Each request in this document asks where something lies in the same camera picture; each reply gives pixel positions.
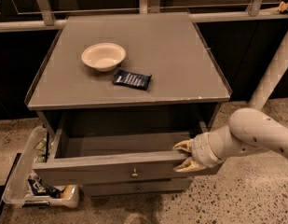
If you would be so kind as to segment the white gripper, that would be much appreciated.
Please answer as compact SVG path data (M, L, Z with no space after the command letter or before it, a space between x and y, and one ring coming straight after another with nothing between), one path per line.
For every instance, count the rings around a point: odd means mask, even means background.
M175 166L173 170L179 173L189 173L199 170L199 165L203 168L213 168L223 162L213 152L209 133L198 134L192 140L184 140L173 146L173 150L182 150L192 153L192 157L187 158L182 164Z

